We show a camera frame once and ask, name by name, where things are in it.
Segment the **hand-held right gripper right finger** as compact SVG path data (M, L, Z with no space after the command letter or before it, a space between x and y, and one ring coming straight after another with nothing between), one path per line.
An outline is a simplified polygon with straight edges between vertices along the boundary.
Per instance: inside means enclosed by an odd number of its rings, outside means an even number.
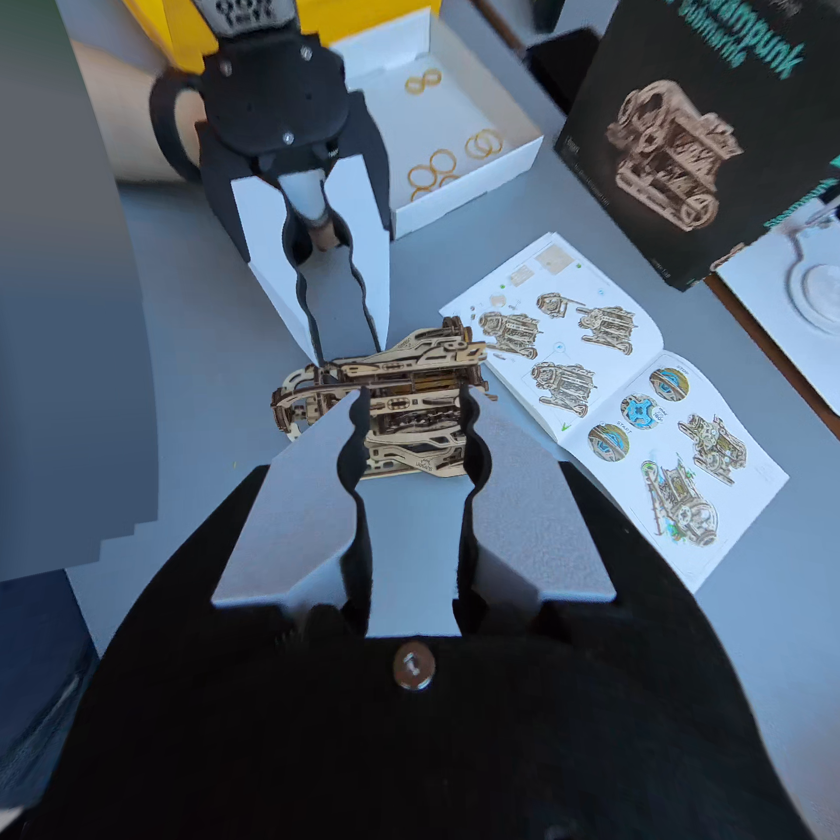
M458 544L455 619L477 634L495 616L527 627L546 605L601 606L616 589L560 462L488 394L458 394L472 488Z

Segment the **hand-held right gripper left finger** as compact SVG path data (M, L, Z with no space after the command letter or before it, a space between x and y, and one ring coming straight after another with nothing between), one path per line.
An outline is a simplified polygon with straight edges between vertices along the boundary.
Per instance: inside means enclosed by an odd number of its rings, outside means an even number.
M332 606L366 635L373 561L364 502L371 395L352 390L275 457L212 596L220 610L274 606L297 627Z

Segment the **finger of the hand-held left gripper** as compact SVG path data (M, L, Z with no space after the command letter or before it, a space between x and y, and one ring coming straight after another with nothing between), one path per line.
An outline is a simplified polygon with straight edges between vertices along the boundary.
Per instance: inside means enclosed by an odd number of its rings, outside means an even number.
M250 175L231 182L248 250L248 267L291 337L312 363L321 361L318 331L301 298L306 282L292 254L297 219L286 195Z
M328 210L347 235L350 267L374 346L386 347L391 317L391 236L361 154L339 159L323 183Z

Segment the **wooden submarine model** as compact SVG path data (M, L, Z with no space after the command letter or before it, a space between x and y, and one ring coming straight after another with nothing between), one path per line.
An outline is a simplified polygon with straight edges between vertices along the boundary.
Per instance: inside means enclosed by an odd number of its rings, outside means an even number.
M389 350L308 364L274 391L276 425L295 440L345 396L366 387L371 419L364 478L463 476L459 395L470 385L489 390L481 370L487 343L472 333L459 317L446 317L440 328L416 330Z

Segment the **black model kit box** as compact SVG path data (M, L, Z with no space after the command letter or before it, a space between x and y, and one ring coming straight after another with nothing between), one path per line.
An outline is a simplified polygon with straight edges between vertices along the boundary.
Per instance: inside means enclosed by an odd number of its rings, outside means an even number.
M838 2L619 2L555 150L691 288L838 184Z

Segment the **person's left hand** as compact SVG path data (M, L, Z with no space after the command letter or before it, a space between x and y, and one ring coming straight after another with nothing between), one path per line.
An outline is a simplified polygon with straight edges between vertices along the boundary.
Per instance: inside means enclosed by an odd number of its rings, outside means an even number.
M177 183L154 137L150 94L154 75L108 52L71 40L98 121L106 155L121 183Z

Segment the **stacked yellow plastic bins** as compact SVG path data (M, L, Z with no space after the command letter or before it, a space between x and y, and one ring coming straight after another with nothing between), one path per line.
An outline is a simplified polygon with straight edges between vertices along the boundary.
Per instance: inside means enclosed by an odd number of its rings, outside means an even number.
M125 1L144 33L179 70L199 74L204 57L217 52L217 37L189 1ZM430 8L440 1L300 1L301 30L318 33L325 46L395 18Z

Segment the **white cardboard box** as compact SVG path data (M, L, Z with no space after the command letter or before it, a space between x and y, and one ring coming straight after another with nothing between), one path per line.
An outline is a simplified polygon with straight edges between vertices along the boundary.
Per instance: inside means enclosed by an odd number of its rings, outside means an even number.
M499 81L430 8L395 18L334 43L351 89L364 93L390 165L395 238L424 228L531 169L543 133ZM443 82L415 97L405 80L424 69L443 71ZM461 156L464 141L490 127L505 150L484 163L464 160L464 174L409 203L408 170L438 148Z

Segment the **illustrated instruction booklet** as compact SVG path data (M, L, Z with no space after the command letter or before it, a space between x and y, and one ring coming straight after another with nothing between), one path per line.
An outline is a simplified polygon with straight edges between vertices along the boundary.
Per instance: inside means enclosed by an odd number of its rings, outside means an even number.
M642 305L557 233L439 313L697 593L788 476Z

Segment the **black power adapter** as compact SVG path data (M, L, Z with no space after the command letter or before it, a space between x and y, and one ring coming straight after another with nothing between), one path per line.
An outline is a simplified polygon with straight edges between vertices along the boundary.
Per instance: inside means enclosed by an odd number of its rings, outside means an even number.
M523 53L523 63L549 98L569 114L580 88L574 32L564 33L532 45Z

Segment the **white plastic sheet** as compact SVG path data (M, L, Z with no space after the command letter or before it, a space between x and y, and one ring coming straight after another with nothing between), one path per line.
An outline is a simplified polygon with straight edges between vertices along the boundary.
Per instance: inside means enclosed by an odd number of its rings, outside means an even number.
M814 198L718 268L809 385L839 410L838 196Z

